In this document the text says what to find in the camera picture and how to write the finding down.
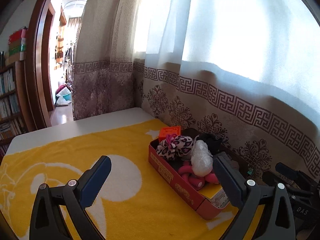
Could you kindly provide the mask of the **black white trim sock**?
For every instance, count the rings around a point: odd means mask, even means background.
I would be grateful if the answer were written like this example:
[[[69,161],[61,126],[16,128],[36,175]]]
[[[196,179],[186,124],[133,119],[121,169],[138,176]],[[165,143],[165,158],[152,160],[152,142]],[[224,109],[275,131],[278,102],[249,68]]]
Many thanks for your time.
[[[217,138],[215,135],[210,133],[201,133],[195,137],[195,141],[202,140],[206,143],[208,151],[211,155],[217,155],[222,152],[222,139]]]

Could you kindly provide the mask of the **white plastic bag bundle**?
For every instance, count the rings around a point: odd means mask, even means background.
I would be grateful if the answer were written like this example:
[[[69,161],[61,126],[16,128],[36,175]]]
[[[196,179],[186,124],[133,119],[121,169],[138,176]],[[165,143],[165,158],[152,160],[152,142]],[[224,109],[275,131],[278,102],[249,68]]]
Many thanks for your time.
[[[213,170],[213,158],[203,140],[197,140],[191,150],[191,168],[199,177],[205,177]]]

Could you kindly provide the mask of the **leopard print sock ball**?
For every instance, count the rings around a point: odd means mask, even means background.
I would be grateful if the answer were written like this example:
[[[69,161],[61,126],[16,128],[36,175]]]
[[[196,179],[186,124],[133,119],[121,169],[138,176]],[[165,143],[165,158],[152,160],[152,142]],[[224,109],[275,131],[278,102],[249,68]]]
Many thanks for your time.
[[[194,140],[188,136],[167,135],[157,146],[156,153],[167,161],[189,160]]]

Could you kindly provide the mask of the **yellow carton box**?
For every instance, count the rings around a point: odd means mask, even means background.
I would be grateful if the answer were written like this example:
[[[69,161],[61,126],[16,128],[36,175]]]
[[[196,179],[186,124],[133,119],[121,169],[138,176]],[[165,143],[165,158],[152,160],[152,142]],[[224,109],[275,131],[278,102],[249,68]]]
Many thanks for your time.
[[[229,199],[220,184],[206,184],[199,193],[205,196],[218,209],[224,209]]]

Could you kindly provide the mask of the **yellow white towel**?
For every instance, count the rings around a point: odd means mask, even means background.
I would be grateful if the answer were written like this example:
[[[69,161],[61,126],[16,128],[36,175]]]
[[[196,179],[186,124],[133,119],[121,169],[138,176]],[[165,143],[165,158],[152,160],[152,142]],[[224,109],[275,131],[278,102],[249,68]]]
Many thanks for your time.
[[[219,239],[238,209],[156,155],[163,128],[153,119],[6,155],[8,226],[19,239]]]

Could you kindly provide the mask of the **wooden bookshelf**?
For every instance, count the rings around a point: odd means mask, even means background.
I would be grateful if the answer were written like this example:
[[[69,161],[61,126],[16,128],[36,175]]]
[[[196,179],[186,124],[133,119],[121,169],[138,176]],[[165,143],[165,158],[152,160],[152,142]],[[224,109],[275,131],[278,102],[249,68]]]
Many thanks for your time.
[[[1,69],[1,158],[12,140],[35,129],[27,86],[25,62],[16,61]]]

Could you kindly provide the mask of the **red tin box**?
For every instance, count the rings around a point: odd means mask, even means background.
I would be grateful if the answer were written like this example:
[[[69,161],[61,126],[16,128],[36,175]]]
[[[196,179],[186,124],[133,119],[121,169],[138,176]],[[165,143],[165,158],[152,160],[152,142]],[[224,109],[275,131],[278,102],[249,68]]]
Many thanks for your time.
[[[196,142],[195,137],[199,134],[201,134],[201,132],[194,128],[188,128],[184,130],[181,129],[181,135],[191,137],[194,140],[194,144]],[[253,171],[252,165],[238,156],[235,152],[228,149],[223,144],[224,139],[221,139],[221,153],[225,153],[228,156],[233,168],[239,170],[245,178],[248,178]],[[185,182],[177,172],[178,169],[183,165],[183,162],[190,161],[190,159],[167,161],[156,153],[159,143],[160,142],[158,138],[150,142],[149,163],[157,170],[164,180],[166,180],[171,188],[174,189],[174,191],[202,218],[210,220],[216,217],[223,209],[216,208],[209,199],[201,195],[199,191],[196,191],[192,186]]]

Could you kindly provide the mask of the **patterned lace curtain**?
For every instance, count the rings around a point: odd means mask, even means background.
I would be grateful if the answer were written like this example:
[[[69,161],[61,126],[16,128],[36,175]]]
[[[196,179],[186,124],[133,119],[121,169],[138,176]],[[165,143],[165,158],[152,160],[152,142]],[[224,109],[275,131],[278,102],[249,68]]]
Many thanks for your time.
[[[282,162],[319,179],[319,125],[297,111],[285,116],[288,106],[255,105],[213,73],[181,74],[172,63],[149,68],[135,58],[139,1],[87,0],[73,66],[76,120],[140,107],[169,126],[223,138],[256,177]]]

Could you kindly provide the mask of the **orange cube in box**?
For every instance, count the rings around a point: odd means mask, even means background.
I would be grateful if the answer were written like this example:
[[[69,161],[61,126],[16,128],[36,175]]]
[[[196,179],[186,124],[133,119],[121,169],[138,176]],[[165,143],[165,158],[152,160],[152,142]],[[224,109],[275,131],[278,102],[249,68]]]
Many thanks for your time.
[[[163,140],[175,138],[178,135],[181,135],[180,126],[163,127],[160,129],[158,140],[162,142]]]

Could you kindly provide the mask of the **white sheer curtain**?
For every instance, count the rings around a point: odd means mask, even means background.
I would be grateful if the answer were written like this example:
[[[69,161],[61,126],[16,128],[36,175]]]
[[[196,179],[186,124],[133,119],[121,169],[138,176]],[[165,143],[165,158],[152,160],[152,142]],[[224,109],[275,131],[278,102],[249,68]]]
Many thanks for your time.
[[[140,0],[133,51],[319,125],[319,24],[301,0]]]

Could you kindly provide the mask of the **stacked gift boxes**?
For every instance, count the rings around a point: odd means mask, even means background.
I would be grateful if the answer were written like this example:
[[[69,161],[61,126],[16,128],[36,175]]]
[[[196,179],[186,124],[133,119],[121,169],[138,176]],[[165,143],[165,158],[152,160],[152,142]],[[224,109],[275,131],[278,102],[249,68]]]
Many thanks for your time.
[[[9,36],[9,51],[5,59],[6,66],[17,61],[25,60],[25,53],[27,49],[27,32],[28,28],[24,27]]]

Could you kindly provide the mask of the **brown wooden door frame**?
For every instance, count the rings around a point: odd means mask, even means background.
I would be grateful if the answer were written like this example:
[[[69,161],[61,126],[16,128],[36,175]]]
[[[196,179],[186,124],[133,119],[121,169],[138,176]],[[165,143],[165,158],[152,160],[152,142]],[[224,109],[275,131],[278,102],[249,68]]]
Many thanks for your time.
[[[49,69],[49,35],[54,10],[51,0],[37,0],[28,28],[24,64],[27,113],[23,115],[29,132],[50,127],[49,112],[54,110]]]

